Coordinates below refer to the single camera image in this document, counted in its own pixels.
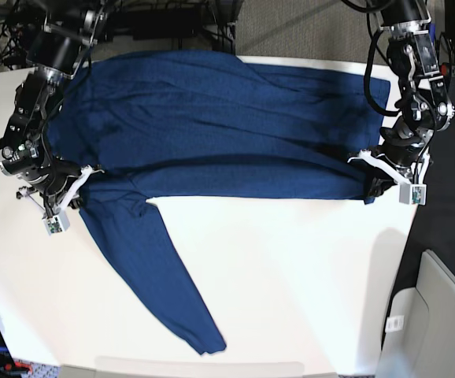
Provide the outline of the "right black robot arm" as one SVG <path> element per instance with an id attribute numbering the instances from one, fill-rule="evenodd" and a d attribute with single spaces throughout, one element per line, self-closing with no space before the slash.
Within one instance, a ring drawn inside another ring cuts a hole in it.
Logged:
<path id="1" fill-rule="evenodd" d="M 62 163 L 47 140 L 51 119 L 66 98 L 66 88 L 105 27 L 111 1 L 35 1 L 45 13 L 26 61 L 33 66 L 17 88 L 14 110 L 0 138 L 0 169 L 30 184 L 43 197 L 51 211 L 75 178 L 80 177 L 76 163 Z"/>

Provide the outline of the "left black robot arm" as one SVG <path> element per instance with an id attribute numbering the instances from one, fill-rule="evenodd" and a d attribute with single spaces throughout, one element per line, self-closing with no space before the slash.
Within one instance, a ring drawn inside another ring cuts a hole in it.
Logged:
<path id="1" fill-rule="evenodd" d="M 389 187 L 399 188 L 399 201 L 423 206 L 427 201 L 424 177 L 431 164 L 430 147 L 437 132 L 446 130 L 455 114 L 446 80 L 430 33 L 431 15 L 423 1 L 368 1 L 360 6 L 347 1 L 346 6 L 377 19 L 377 29 L 370 30 L 370 46 L 363 88 L 373 110 L 395 118 L 392 127 L 382 127 L 382 143 L 349 156 L 350 162 L 364 162 L 374 168 L 368 197 L 379 197 Z M 388 32 L 388 68 L 398 78 L 401 97 L 394 109 L 384 109 L 371 93 L 371 77 L 378 41 Z"/>

